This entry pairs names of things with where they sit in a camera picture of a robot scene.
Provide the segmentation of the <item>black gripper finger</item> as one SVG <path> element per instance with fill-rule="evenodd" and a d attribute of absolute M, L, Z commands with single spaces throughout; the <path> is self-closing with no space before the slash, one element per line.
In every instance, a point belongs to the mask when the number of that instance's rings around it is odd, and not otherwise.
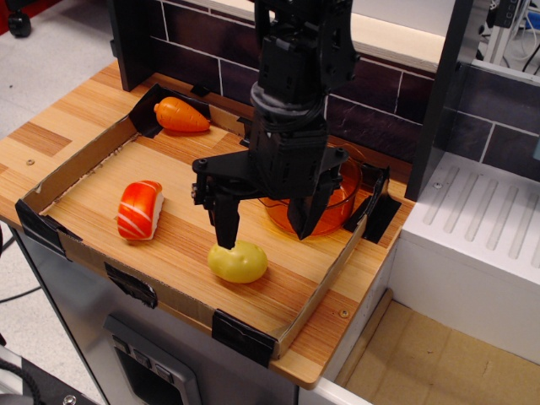
<path fill-rule="evenodd" d="M 226 249 L 235 246 L 239 228 L 239 201 L 230 195 L 219 194 L 214 206 L 214 228 L 218 244 Z"/>
<path fill-rule="evenodd" d="M 325 170 L 315 182 L 302 181 L 295 187 L 289 199 L 287 217 L 300 240 L 313 233 L 337 187 L 337 169 Z"/>

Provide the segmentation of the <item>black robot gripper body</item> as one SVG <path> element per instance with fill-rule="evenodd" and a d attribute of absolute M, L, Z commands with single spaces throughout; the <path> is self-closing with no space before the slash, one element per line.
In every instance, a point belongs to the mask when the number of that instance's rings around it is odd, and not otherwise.
<path fill-rule="evenodd" d="M 197 159 L 192 168 L 196 205 L 210 206 L 219 192 L 235 199 L 320 197 L 337 190 L 348 153 L 327 145 L 323 104 L 255 104 L 249 148 Z"/>

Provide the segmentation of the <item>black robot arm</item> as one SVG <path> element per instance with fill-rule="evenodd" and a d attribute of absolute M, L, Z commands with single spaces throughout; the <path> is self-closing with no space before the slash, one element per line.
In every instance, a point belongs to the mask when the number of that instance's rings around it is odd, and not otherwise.
<path fill-rule="evenodd" d="M 328 145 L 327 96 L 352 80 L 359 57 L 349 1 L 258 1 L 261 48 L 251 87 L 253 120 L 245 151 L 194 161 L 195 204 L 208 211 L 219 246 L 234 247 L 241 201 L 288 204 L 300 239 L 311 235 L 341 184 L 342 148 Z"/>

